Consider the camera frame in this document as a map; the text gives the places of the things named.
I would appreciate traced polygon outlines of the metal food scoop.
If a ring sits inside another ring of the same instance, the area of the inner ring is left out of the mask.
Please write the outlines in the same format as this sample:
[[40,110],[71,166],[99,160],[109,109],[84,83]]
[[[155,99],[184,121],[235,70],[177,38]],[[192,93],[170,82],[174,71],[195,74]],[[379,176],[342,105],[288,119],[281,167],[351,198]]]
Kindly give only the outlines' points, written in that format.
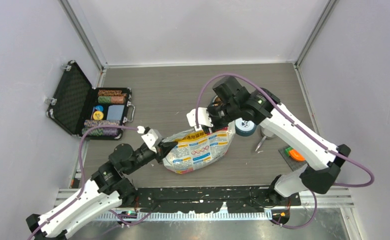
[[261,132],[262,138],[261,138],[261,140],[259,141],[259,143],[257,144],[257,146],[255,148],[256,152],[261,148],[261,146],[264,144],[264,142],[267,139],[272,139],[272,138],[276,137],[276,135],[272,131],[270,131],[270,130],[264,128],[264,127],[261,128],[260,132]]

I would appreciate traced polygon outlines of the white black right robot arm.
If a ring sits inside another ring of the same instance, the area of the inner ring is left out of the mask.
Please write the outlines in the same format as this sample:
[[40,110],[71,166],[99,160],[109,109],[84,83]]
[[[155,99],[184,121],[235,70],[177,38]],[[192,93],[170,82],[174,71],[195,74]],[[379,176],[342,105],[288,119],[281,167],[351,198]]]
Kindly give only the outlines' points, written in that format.
[[282,205],[305,190],[326,194],[334,185],[344,163],[332,153],[338,153],[339,147],[294,117],[277,96],[263,87],[249,92],[234,76],[221,78],[212,89],[222,101],[208,108],[214,129],[242,118],[272,132],[305,158],[306,166],[273,180],[268,192],[271,203]]

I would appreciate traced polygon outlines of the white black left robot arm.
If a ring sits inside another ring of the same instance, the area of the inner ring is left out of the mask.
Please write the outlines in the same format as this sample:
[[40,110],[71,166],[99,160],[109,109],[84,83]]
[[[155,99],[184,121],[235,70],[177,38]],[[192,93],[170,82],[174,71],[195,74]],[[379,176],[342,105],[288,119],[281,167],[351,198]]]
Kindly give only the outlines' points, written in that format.
[[117,145],[108,161],[71,197],[45,214],[27,217],[29,239],[67,240],[103,212],[120,206],[131,207],[138,191],[126,176],[153,160],[160,163],[177,144],[160,141],[149,148],[143,143],[137,149],[127,143]]

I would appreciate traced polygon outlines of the white yellow pet food bag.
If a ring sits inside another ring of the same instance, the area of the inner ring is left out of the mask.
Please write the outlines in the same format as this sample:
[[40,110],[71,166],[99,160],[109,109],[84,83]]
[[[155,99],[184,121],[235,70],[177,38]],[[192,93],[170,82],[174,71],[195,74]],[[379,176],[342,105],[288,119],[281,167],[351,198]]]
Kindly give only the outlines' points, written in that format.
[[177,174],[187,174],[220,160],[227,152],[236,134],[235,123],[214,133],[186,130],[164,140],[177,145],[163,158],[163,166]]

